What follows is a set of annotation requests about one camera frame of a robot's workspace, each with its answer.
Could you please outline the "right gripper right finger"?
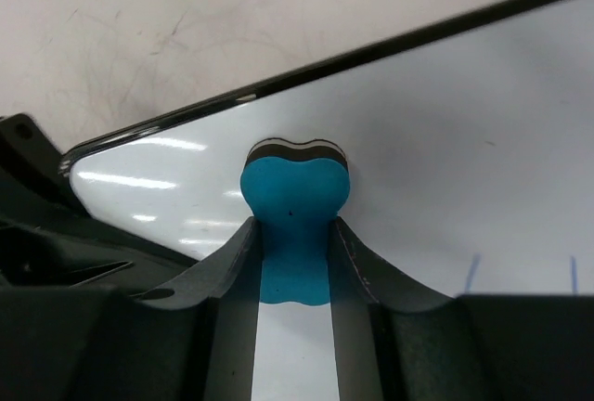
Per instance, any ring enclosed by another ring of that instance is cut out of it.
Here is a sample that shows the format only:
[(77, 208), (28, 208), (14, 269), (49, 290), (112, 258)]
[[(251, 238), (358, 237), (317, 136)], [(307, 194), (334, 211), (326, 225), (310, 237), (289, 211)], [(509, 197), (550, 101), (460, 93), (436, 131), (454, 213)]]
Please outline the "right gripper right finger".
[(593, 300), (448, 297), (329, 229), (329, 292), (343, 400), (589, 400)]

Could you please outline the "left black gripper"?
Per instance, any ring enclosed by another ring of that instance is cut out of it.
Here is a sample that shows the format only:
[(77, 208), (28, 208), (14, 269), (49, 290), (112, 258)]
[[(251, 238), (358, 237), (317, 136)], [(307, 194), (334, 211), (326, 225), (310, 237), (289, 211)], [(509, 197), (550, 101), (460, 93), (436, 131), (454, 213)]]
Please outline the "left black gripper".
[[(79, 212), (59, 173), (62, 154), (26, 113), (1, 117), (1, 168), (46, 201)], [(197, 261), (68, 213), (1, 211), (1, 288), (114, 287), (139, 297)]]

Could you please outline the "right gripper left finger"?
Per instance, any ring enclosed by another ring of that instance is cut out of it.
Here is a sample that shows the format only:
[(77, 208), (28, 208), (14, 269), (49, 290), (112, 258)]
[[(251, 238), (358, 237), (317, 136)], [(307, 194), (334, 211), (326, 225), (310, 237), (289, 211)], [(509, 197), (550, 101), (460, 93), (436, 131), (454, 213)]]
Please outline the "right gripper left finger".
[(249, 218), (139, 298), (99, 286), (3, 288), (2, 398), (249, 399), (261, 267)]

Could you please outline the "blue bone-shaped eraser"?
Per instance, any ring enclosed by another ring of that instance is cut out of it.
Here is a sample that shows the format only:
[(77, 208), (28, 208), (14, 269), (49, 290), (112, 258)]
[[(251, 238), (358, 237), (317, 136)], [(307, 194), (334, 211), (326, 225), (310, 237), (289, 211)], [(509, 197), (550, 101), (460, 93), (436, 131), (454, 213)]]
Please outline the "blue bone-shaped eraser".
[(328, 304), (329, 227), (351, 187), (343, 150), (325, 139), (266, 138), (249, 151), (239, 184), (263, 234), (261, 302)]

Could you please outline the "small black-framed whiteboard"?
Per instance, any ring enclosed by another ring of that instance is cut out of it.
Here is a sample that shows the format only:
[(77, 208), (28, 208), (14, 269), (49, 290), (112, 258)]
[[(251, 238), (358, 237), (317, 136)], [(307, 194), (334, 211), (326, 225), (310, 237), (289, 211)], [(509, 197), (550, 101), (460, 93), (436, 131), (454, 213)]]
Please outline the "small black-framed whiteboard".
[[(199, 261), (253, 216), (251, 148), (325, 139), (340, 209), (448, 297), (593, 300), (593, 0), (505, 0), (85, 142), (62, 159), (94, 218)], [(343, 400), (330, 300), (258, 297), (254, 400)]]

